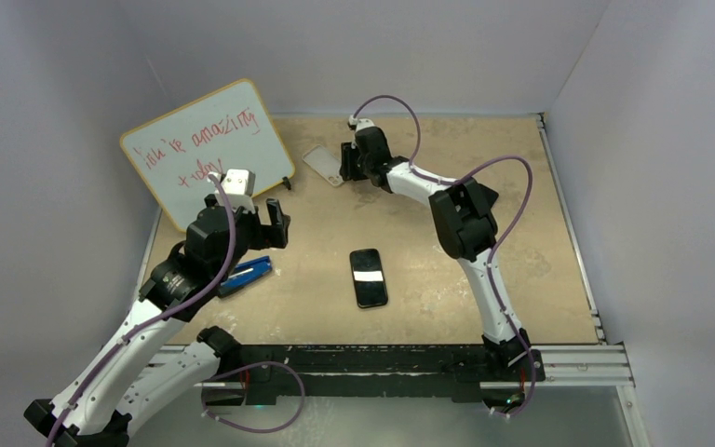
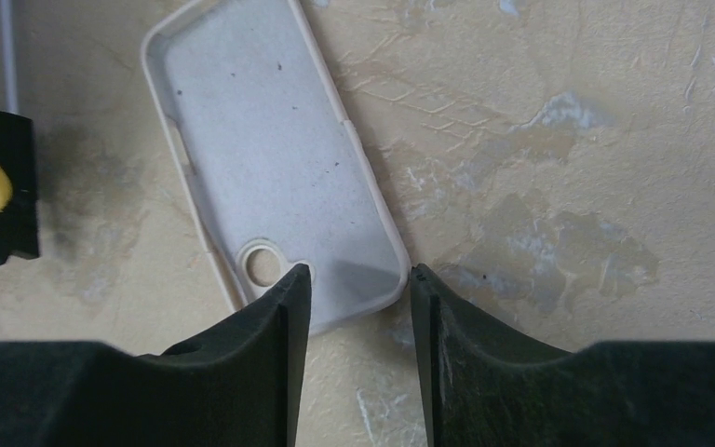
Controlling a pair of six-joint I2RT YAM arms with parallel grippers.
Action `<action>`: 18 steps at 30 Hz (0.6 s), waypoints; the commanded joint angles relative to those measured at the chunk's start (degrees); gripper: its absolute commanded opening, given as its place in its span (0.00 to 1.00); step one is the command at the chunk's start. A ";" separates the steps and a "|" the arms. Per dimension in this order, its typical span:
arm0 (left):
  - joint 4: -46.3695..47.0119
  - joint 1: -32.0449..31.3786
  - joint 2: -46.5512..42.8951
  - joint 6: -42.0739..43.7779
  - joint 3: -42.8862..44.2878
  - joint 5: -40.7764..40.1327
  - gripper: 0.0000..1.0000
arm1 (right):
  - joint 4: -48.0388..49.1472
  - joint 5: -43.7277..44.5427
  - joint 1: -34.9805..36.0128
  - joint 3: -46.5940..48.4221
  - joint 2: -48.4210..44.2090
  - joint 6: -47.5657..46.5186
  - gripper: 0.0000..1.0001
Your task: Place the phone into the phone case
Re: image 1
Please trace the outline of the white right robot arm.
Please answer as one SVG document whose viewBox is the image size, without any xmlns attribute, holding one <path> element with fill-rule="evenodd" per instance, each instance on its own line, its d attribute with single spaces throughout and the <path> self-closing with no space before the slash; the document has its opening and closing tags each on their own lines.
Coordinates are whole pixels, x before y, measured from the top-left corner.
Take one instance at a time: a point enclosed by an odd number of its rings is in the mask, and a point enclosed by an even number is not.
<svg viewBox="0 0 715 447">
<path fill-rule="evenodd" d="M 342 144 L 341 177 L 368 180 L 387 193 L 428 207 L 440 247 L 465 272 L 478 305 L 487 370 L 507 379 L 520 369 L 530 341 L 496 263 L 498 224 L 492 207 L 498 193 L 472 177 L 455 180 L 427 171 L 414 173 L 407 158 L 391 155 L 384 132 L 368 119 L 349 128 L 354 140 Z"/>
</svg>

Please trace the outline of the clear phone case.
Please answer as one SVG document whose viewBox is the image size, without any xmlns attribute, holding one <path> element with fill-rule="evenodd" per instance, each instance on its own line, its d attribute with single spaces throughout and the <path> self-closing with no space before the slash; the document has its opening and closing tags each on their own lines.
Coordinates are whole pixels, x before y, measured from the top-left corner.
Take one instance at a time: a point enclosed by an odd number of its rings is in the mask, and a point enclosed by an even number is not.
<svg viewBox="0 0 715 447">
<path fill-rule="evenodd" d="M 333 187 L 341 186 L 341 160 L 323 145 L 316 145 L 303 155 L 303 162 Z"/>
</svg>

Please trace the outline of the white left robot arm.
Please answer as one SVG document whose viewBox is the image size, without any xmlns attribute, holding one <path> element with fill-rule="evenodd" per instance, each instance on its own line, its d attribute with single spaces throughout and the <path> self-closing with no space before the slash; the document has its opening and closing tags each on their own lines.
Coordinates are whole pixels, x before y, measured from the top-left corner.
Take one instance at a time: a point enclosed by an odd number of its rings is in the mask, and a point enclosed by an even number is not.
<svg viewBox="0 0 715 447">
<path fill-rule="evenodd" d="M 55 397 L 33 400 L 24 411 L 48 446 L 125 446 L 149 418 L 194 384 L 249 377 L 252 367 L 243 359 L 242 344 L 218 326 L 202 330 L 155 372 L 142 372 L 219 294 L 248 251 L 287 246 L 290 216 L 274 198 L 265 204 L 269 223 L 262 223 L 246 195 L 206 197 L 184 240 L 151 271 L 95 359 Z"/>
</svg>

